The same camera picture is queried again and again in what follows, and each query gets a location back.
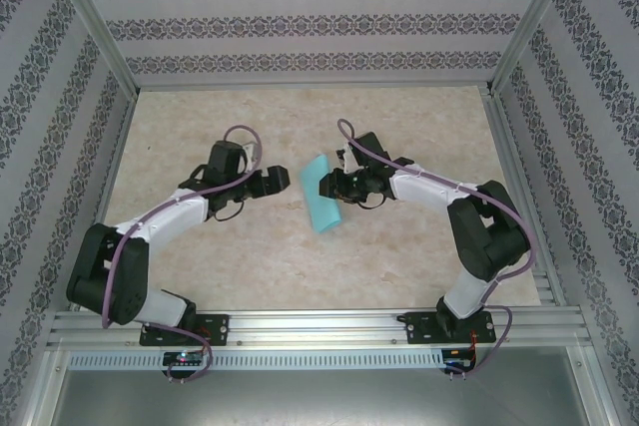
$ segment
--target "enclosure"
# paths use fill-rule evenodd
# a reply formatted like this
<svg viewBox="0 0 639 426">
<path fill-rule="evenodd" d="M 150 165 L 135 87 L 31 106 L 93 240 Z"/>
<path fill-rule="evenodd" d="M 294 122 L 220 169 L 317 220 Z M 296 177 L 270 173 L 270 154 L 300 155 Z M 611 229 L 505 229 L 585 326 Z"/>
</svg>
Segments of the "enclosure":
<svg viewBox="0 0 639 426">
<path fill-rule="evenodd" d="M 638 5 L 0 0 L 0 422 L 639 424 Z M 468 344 L 396 320 L 453 285 L 447 218 L 341 206 L 311 229 L 299 175 L 342 148 L 338 118 L 505 183 L 534 232 L 533 268 L 486 303 L 512 328 L 465 381 L 439 369 Z M 102 329 L 65 289 L 89 226 L 166 199 L 233 124 L 291 185 L 154 256 L 153 286 L 229 316 L 212 370 L 168 384 L 180 348 Z"/>
</svg>

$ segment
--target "cable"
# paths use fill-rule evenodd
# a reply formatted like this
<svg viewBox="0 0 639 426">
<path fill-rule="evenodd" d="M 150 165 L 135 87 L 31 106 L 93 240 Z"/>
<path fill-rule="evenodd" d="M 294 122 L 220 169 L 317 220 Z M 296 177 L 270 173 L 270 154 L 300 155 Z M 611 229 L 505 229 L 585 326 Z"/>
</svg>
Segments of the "cable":
<svg viewBox="0 0 639 426">
<path fill-rule="evenodd" d="M 207 364 L 205 364 L 204 368 L 196 371 L 195 373 L 193 373 L 191 376 L 187 378 L 175 378 L 171 376 L 171 370 L 177 364 L 177 363 L 171 363 L 169 367 L 167 368 L 167 377 L 169 378 L 170 383 L 173 383 L 174 381 L 179 381 L 180 384 L 184 384 L 184 383 L 188 383 L 189 381 L 194 381 L 198 379 L 199 377 L 203 376 L 209 370 L 209 368 L 211 368 L 211 365 L 213 364 L 213 349 L 211 349 L 211 345 L 209 344 L 209 341 L 207 341 L 203 336 L 200 336 L 199 334 L 196 334 L 196 333 L 192 333 L 191 331 L 188 331 L 186 329 L 175 328 L 173 326 L 166 326 L 160 323 L 146 323 L 146 325 L 152 328 L 164 329 L 165 331 L 171 331 L 172 333 L 183 334 L 193 339 L 197 339 L 203 344 L 202 349 L 207 350 L 207 353 L 208 353 Z"/>
<path fill-rule="evenodd" d="M 343 125 L 348 126 L 348 129 L 350 130 L 350 135 L 343 128 Z M 525 264 L 523 266 L 521 266 L 520 268 L 515 269 L 514 271 L 510 271 L 508 273 L 500 274 L 499 276 L 497 276 L 495 278 L 495 281 L 488 287 L 488 289 L 486 290 L 484 295 L 481 297 L 481 303 L 482 304 L 484 304 L 486 302 L 486 300 L 492 294 L 492 292 L 495 290 L 495 288 L 497 287 L 497 285 L 499 284 L 500 281 L 503 281 L 504 279 L 512 278 L 514 276 L 518 276 L 519 274 L 526 272 L 528 269 L 530 269 L 532 267 L 532 265 L 534 264 L 535 260 L 537 259 L 537 241 L 536 241 L 535 236 L 532 233 L 530 227 L 524 222 L 524 220 L 521 218 L 521 216 L 519 216 L 519 214 L 517 214 L 517 212 L 515 212 L 509 206 L 503 204 L 499 200 L 494 199 L 493 197 L 489 197 L 488 195 L 485 195 L 485 194 L 483 194 L 481 192 L 478 192 L 477 190 L 473 190 L 473 189 L 470 189 L 468 187 L 465 187 L 464 185 L 461 185 L 461 184 L 459 184 L 457 182 L 452 182 L 449 179 L 445 179 L 444 177 L 440 177 L 439 175 L 432 174 L 431 172 L 419 172 L 419 171 L 414 170 L 414 169 L 412 169 L 410 167 L 405 167 L 403 165 L 400 165 L 400 164 L 397 164 L 397 163 L 392 162 L 390 160 L 387 160 L 384 157 L 381 157 L 378 154 L 376 154 L 374 152 L 371 152 L 369 149 L 361 146 L 358 142 L 355 141 L 355 139 L 354 139 L 354 136 L 355 136 L 354 127 L 352 126 L 352 123 L 349 122 L 346 119 L 337 120 L 337 127 L 339 128 L 339 131 L 341 132 L 341 134 L 344 135 L 344 137 L 348 140 L 348 142 L 351 145 L 353 145 L 360 152 L 368 155 L 372 159 L 375 159 L 378 162 L 382 162 L 383 164 L 388 165 L 389 167 L 393 167 L 396 170 L 401 170 L 403 172 L 407 172 L 407 173 L 412 174 L 412 175 L 417 175 L 419 177 L 424 177 L 425 179 L 432 180 L 432 181 L 437 182 L 437 183 L 439 183 L 441 185 L 444 185 L 445 187 L 456 189 L 456 190 L 459 190 L 460 192 L 464 192 L 465 194 L 477 197 L 478 199 L 497 207 L 498 209 L 500 209 L 503 212 L 505 212 L 506 214 L 508 214 L 512 219 L 514 219 L 514 221 L 522 229 L 522 231 L 524 232 L 524 234 L 526 235 L 526 237 L 528 239 L 528 243 L 530 244 L 530 255 L 528 256 L 528 259 L 526 260 Z"/>
<path fill-rule="evenodd" d="M 477 359 L 477 333 L 472 329 L 470 331 L 470 349 L 472 350 L 472 359 L 471 362 L 474 362 Z"/>
<path fill-rule="evenodd" d="M 152 209 L 150 212 L 145 213 L 136 223 L 134 223 L 128 230 L 127 232 L 124 233 L 124 235 L 122 236 L 122 238 L 120 238 L 120 241 L 118 242 L 118 245 L 116 246 L 116 250 L 113 253 L 113 259 L 111 260 L 111 268 L 109 269 L 109 276 L 107 277 L 107 285 L 105 287 L 105 291 L 104 291 L 104 300 L 102 302 L 102 327 L 103 328 L 108 328 L 112 321 L 109 319 L 109 307 L 111 305 L 111 295 L 113 292 L 113 283 L 115 281 L 115 276 L 116 276 L 116 270 L 118 269 L 118 261 L 120 260 L 120 255 L 122 254 L 122 249 L 124 248 L 125 243 L 127 242 L 127 240 L 133 235 L 133 233 L 135 233 L 138 229 L 140 229 L 140 227 L 142 227 L 142 225 L 144 223 L 146 223 L 147 221 L 149 221 L 149 219 L 151 219 L 153 216 L 155 216 L 156 214 L 158 214 L 159 212 L 162 212 L 163 210 L 167 209 L 168 207 L 171 207 L 179 202 L 184 202 L 188 199 L 192 199 L 195 197 L 201 197 L 203 195 L 209 195 L 209 194 L 216 194 L 218 192 L 223 192 L 224 190 L 228 190 L 228 189 L 232 189 L 233 187 L 236 187 L 237 185 L 245 182 L 246 180 L 248 180 L 251 175 L 260 167 L 260 163 L 262 162 L 262 139 L 260 139 L 260 136 L 258 135 L 258 133 L 253 130 L 251 127 L 248 127 L 246 125 L 235 125 L 233 127 L 230 127 L 225 133 L 224 133 L 224 140 L 226 140 L 229 137 L 229 134 L 231 132 L 234 132 L 235 130 L 245 130 L 247 132 L 249 132 L 251 135 L 253 135 L 253 137 L 255 138 L 256 141 L 256 160 L 255 163 L 253 164 L 253 168 L 250 169 L 248 172 L 245 172 L 241 177 L 239 177 L 236 180 L 233 180 L 232 182 L 229 182 L 225 185 L 221 185 L 218 187 L 212 187 L 210 189 L 206 189 L 206 190 L 202 190 L 200 192 L 192 192 L 191 194 L 186 194 L 183 195 L 181 197 L 179 197 L 178 199 L 171 199 L 168 200 L 167 202 L 164 202 L 163 204 L 155 207 L 154 209 Z M 213 361 L 213 351 L 211 350 L 211 345 L 209 344 L 209 342 L 202 336 L 192 333 L 191 331 L 187 331 L 185 329 L 181 329 L 181 328 L 175 328 L 173 326 L 165 326 L 165 325 L 161 325 L 161 324 L 157 324 L 157 323 L 150 323 L 149 324 L 152 327 L 157 327 L 160 329 L 165 329 L 167 331 L 173 331 L 173 332 L 177 332 L 180 334 L 184 334 L 185 336 L 190 336 L 194 339 L 197 339 L 198 341 L 200 341 L 203 345 L 205 345 L 205 347 L 207 347 L 207 349 L 209 350 L 209 360 L 207 361 L 207 365 L 205 368 L 203 368 L 202 370 L 198 371 L 197 373 L 194 373 L 191 377 L 186 378 L 185 380 L 182 380 L 182 382 L 186 382 L 186 380 L 188 379 L 189 381 L 193 380 L 193 379 L 197 379 L 198 377 L 200 377 L 202 374 L 204 374 L 204 372 L 209 369 L 211 367 L 212 361 Z"/>
<path fill-rule="evenodd" d="M 223 221 L 229 221 L 230 219 L 235 218 L 236 216 L 238 216 L 242 212 L 242 210 L 244 209 L 244 203 L 245 203 L 245 201 L 242 200 L 240 202 L 240 207 L 238 208 L 238 210 L 235 213 L 230 214 L 229 216 L 225 216 L 224 218 L 218 218 L 218 214 L 217 213 L 213 213 L 213 218 L 215 218 L 220 223 L 222 223 Z"/>
<path fill-rule="evenodd" d="M 350 134 L 346 132 L 346 130 L 343 127 L 344 125 L 346 125 L 348 127 L 348 129 L 350 130 Z M 444 185 L 445 187 L 456 189 L 456 190 L 459 190 L 460 192 L 464 192 L 465 194 L 477 197 L 478 199 L 482 200 L 483 202 L 489 203 L 489 204 L 497 207 L 498 209 L 502 210 L 503 212 L 507 213 L 517 223 L 517 225 L 522 229 L 522 231 L 524 232 L 524 234 L 526 235 L 526 237 L 528 239 L 528 243 L 530 244 L 530 255 L 528 256 L 528 259 L 526 260 L 524 265 L 521 266 L 520 268 L 517 268 L 514 271 L 510 271 L 508 273 L 503 273 L 503 274 L 498 275 L 495 278 L 495 280 L 492 282 L 492 284 L 488 287 L 488 289 L 483 294 L 483 296 L 481 297 L 480 302 L 481 302 L 482 305 L 485 306 L 486 300 L 492 294 L 492 292 L 495 290 L 495 288 L 497 287 L 497 285 L 499 284 L 500 281 L 503 281 L 504 279 L 512 278 L 514 276 L 518 276 L 519 274 L 522 274 L 522 273 L 526 272 L 535 263 L 535 260 L 537 259 L 537 241 L 536 241 L 536 238 L 535 238 L 534 234 L 532 233 L 530 227 L 524 222 L 524 220 L 521 218 L 521 216 L 519 216 L 519 214 L 517 214 L 517 212 L 515 212 L 509 206 L 503 204 L 499 200 L 496 200 L 496 199 L 494 199 L 492 197 L 489 197 L 488 195 L 485 195 L 485 194 L 483 194 L 481 192 L 478 192 L 476 190 L 473 190 L 473 189 L 470 189 L 468 187 L 465 187 L 464 185 L 461 185 L 459 183 L 452 182 L 449 179 L 445 179 L 444 177 L 440 177 L 439 175 L 432 174 L 430 172 L 419 172 L 419 171 L 414 170 L 414 169 L 412 169 L 410 167 L 405 167 L 403 165 L 400 165 L 400 164 L 397 164 L 397 163 L 392 162 L 390 160 L 387 160 L 384 157 L 379 156 L 375 152 L 371 152 L 369 149 L 361 146 L 358 142 L 355 141 L 355 139 L 354 139 L 355 128 L 352 125 L 352 123 L 349 122 L 346 119 L 337 120 L 337 128 L 339 129 L 341 134 L 344 135 L 344 137 L 348 140 L 348 142 L 351 145 L 353 145 L 360 152 L 368 155 L 372 159 L 375 159 L 378 162 L 382 162 L 383 164 L 388 165 L 389 167 L 392 167 L 392 168 L 394 168 L 396 170 L 401 170 L 403 172 L 407 172 L 407 173 L 412 174 L 412 175 L 417 175 L 419 177 L 424 177 L 425 179 L 432 180 L 432 181 L 437 182 L 437 183 L 439 183 L 441 185 Z M 452 369 L 453 371 L 456 370 L 455 372 L 460 374 L 463 377 L 465 377 L 465 376 L 467 376 L 469 374 L 476 373 L 477 371 L 481 370 L 489 361 L 492 360 L 492 358 L 494 357 L 495 353 L 497 352 L 497 350 L 499 349 L 501 344 L 505 341 L 506 336 L 508 335 L 508 332 L 510 331 L 510 327 L 512 326 L 512 310 L 509 307 L 503 306 L 503 305 L 492 305 L 492 306 L 485 306 L 485 307 L 486 307 L 486 309 L 501 309 L 501 310 L 505 311 L 508 314 L 508 321 L 506 323 L 506 327 L 504 328 L 502 335 L 499 337 L 499 339 L 495 343 L 494 347 L 490 350 L 490 352 L 483 359 L 483 361 L 481 361 L 481 363 L 479 363 L 477 366 L 475 366 L 471 371 L 469 371 L 468 373 L 465 373 L 465 372 L 461 371 L 460 369 L 455 368 L 453 366 L 447 366 L 448 368 Z"/>
<path fill-rule="evenodd" d="M 493 304 L 491 306 L 486 306 L 486 309 L 501 309 L 502 311 L 505 311 L 506 314 L 508 315 L 508 320 L 506 321 L 506 326 L 503 329 L 503 333 L 501 333 L 501 336 L 499 336 L 499 339 L 497 340 L 495 345 L 488 352 L 486 357 L 483 358 L 483 360 L 478 365 L 476 365 L 473 369 L 471 369 L 470 371 L 466 372 L 466 371 L 462 371 L 459 368 L 456 368 L 454 366 L 450 366 L 450 365 L 446 364 L 446 368 L 451 369 L 458 376 L 461 376 L 464 379 L 465 379 L 466 376 L 471 376 L 471 375 L 477 373 L 478 371 L 483 369 L 486 366 L 486 364 L 488 364 L 490 361 L 492 361 L 494 359 L 495 353 L 497 352 L 499 347 L 503 344 L 503 342 L 506 340 L 506 337 L 508 336 L 508 333 L 510 332 L 510 328 L 512 327 L 512 309 L 510 309 L 508 306 L 503 306 L 501 304 Z"/>
<path fill-rule="evenodd" d="M 367 207 L 362 202 L 357 202 L 357 206 L 360 207 L 362 210 L 375 210 L 381 207 L 385 203 L 386 203 L 386 197 L 382 197 L 381 202 L 379 202 L 379 205 L 375 205 L 374 207 Z"/>
</svg>

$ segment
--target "patterned wallpaper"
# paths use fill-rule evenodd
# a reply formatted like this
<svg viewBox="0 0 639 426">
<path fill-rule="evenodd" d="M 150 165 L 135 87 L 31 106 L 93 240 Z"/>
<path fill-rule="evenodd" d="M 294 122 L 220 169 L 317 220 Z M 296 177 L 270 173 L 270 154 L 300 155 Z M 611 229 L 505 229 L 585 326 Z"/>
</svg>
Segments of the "patterned wallpaper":
<svg viewBox="0 0 639 426">
<path fill-rule="evenodd" d="M 66 276 L 132 103 L 70 0 L 0 0 L 0 58 L 0 425 L 9 425 L 41 333 L 67 304 Z"/>
<path fill-rule="evenodd" d="M 552 0 L 501 99 L 562 287 L 639 424 L 638 0 Z"/>
<path fill-rule="evenodd" d="M 142 86 L 486 81 L 530 0 L 95 0 Z"/>
</svg>

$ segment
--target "beige floor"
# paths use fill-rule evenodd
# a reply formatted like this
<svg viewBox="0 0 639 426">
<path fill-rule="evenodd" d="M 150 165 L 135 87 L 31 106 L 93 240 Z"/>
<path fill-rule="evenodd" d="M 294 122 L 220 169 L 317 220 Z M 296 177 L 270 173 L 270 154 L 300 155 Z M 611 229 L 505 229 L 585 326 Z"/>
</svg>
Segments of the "beige floor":
<svg viewBox="0 0 639 426">
<path fill-rule="evenodd" d="M 206 162 L 227 127 L 247 124 L 263 138 L 264 167 L 287 167 L 291 186 L 248 201 L 232 221 L 212 219 L 174 240 L 152 260 L 156 287 L 200 309 L 435 306 L 460 269 L 447 218 L 401 202 L 372 212 L 342 205 L 339 227 L 313 233 L 298 175 L 319 153 L 334 159 L 343 143 L 339 117 L 359 133 L 375 131 L 394 158 L 413 158 L 456 180 L 503 182 L 475 88 L 144 93 L 107 222 L 164 200 Z M 539 304 L 530 273 L 491 299 Z"/>
</svg>

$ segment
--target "mounting plate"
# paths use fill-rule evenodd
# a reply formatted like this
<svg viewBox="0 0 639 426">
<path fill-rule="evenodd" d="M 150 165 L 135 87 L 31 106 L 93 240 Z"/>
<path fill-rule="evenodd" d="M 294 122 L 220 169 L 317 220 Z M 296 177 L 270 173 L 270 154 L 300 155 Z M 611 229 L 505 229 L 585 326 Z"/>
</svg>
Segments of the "mounting plate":
<svg viewBox="0 0 639 426">
<path fill-rule="evenodd" d="M 211 346 L 226 346 L 229 336 L 227 314 L 197 314 L 193 332 L 203 336 Z M 141 346 L 202 346 L 197 339 L 164 329 L 142 327 Z"/>
<path fill-rule="evenodd" d="M 398 316 L 397 321 L 406 325 L 408 344 L 470 343 L 471 331 L 475 332 L 477 343 L 494 343 L 497 339 L 492 315 L 488 311 L 480 311 L 459 321 L 453 337 L 446 335 L 437 324 L 434 311 L 412 311 Z"/>
</svg>

